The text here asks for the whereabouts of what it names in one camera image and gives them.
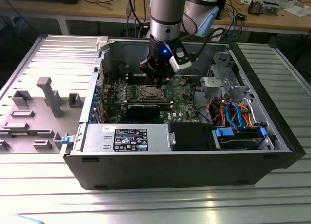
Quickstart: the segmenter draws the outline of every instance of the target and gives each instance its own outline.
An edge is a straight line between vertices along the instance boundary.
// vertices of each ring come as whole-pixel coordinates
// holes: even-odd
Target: blue cable
[[[237,110],[237,113],[238,113],[238,120],[239,120],[240,126],[241,126],[241,127],[245,127],[245,123],[244,123],[244,121],[243,121],[243,119],[242,119],[242,115],[241,115],[241,110],[239,109],[238,105],[236,105],[235,103],[229,103],[229,104],[227,105],[227,107],[225,108],[225,115],[226,115],[226,118],[227,118],[228,122],[229,122],[230,124],[232,124],[232,126],[233,126],[234,128],[238,128],[238,127],[235,125],[235,123],[232,122],[231,119],[230,119],[229,108],[230,108],[231,105],[234,105],[235,108],[236,108],[236,110]]]
[[[232,17],[233,17],[233,23],[234,23],[233,32],[232,32],[232,34],[231,34],[231,36],[230,36],[230,38],[229,38],[229,42],[231,42],[231,40],[232,40],[232,36],[234,35],[234,33],[235,33],[235,29],[237,28],[237,19],[235,18],[235,16],[234,16],[234,13],[233,13],[233,12],[231,12],[230,10],[228,10],[228,13],[230,13],[230,14],[232,15]]]

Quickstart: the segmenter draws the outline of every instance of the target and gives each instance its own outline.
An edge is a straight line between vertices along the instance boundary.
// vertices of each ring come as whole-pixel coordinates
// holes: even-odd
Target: power supply label
[[[116,129],[113,150],[148,151],[147,129]]]

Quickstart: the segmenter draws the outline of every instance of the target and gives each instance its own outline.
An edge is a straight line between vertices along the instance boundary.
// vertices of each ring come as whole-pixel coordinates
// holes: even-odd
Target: small green circuit board
[[[116,80],[110,94],[113,98],[106,101],[110,122],[122,122],[126,118],[127,106],[133,102],[170,107],[170,110],[160,112],[159,119],[145,123],[199,122],[191,101],[191,84],[181,86],[180,81],[181,77],[172,78],[161,90],[156,91],[153,85],[130,85],[125,79]]]

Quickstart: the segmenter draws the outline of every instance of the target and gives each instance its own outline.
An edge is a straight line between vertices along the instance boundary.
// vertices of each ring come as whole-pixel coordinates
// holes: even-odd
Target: desk
[[[244,31],[271,32],[283,34],[307,34],[311,29],[311,17],[298,17],[284,10],[280,10],[275,15],[249,15],[247,6],[240,4],[240,0],[232,0],[233,5],[239,13],[247,15]],[[42,3],[28,1],[11,1],[11,4],[25,17],[34,18],[52,18],[59,22],[63,35],[69,35],[66,24],[67,20],[99,21],[99,22],[126,22],[126,7],[128,0],[117,0],[112,2],[112,10],[108,10],[96,4],[87,3],[80,0],[77,5],[67,5],[60,3]],[[144,18],[143,1],[136,0],[137,16],[139,19]],[[5,16],[17,16],[11,7],[0,0],[0,13]],[[147,7],[147,19],[150,17],[150,8]],[[213,28],[228,27],[231,19],[227,13],[223,14],[222,19],[216,20]]]

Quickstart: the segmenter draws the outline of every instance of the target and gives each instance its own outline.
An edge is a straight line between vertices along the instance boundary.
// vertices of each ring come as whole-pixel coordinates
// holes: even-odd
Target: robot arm
[[[149,54],[140,63],[141,70],[161,86],[175,74],[189,68],[197,56],[188,54],[179,39],[182,22],[186,29],[193,27],[190,26],[193,23],[183,19],[183,14],[186,13],[199,25],[197,32],[190,32],[205,36],[217,11],[216,0],[152,0]]]

